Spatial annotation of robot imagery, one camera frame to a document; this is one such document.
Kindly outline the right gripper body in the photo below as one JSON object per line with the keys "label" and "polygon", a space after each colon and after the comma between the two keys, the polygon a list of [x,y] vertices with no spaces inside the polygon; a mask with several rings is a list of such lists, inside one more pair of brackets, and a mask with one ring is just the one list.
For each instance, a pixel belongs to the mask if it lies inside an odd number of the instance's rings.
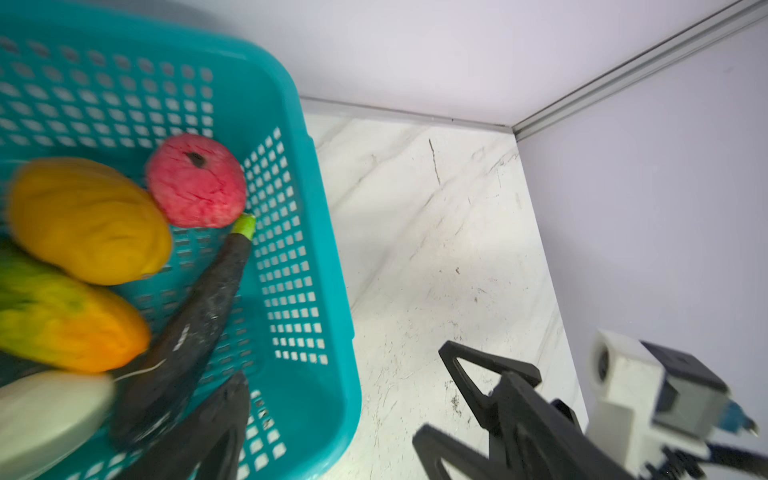
{"label": "right gripper body", "polygon": [[515,373],[493,391],[499,428],[489,458],[509,479],[628,479],[630,475]]}

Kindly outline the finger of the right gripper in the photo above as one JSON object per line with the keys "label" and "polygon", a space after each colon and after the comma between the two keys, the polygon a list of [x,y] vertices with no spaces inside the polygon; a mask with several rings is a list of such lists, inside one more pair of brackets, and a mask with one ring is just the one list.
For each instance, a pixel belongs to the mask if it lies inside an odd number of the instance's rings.
{"label": "finger of the right gripper", "polygon": [[486,353],[455,341],[446,341],[438,354],[478,424],[488,432],[501,431],[491,380],[515,373],[531,387],[542,383],[540,370],[531,363]]}
{"label": "finger of the right gripper", "polygon": [[497,468],[487,458],[431,425],[417,431],[412,445],[428,479],[450,479],[445,462],[469,479],[498,478]]}

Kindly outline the yellow toy mango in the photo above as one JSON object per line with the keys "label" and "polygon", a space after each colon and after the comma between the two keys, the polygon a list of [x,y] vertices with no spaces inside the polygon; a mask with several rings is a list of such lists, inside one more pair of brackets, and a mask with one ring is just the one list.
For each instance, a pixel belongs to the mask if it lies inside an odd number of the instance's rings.
{"label": "yellow toy mango", "polygon": [[19,246],[90,284],[154,275],[172,252],[170,227],[151,196],[92,160],[41,158],[20,166],[6,216]]}

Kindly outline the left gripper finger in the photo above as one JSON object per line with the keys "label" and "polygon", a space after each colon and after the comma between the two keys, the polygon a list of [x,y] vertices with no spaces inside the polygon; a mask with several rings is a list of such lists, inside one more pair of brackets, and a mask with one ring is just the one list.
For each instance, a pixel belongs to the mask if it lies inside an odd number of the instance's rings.
{"label": "left gripper finger", "polygon": [[118,479],[235,479],[248,419],[245,374],[232,375]]}

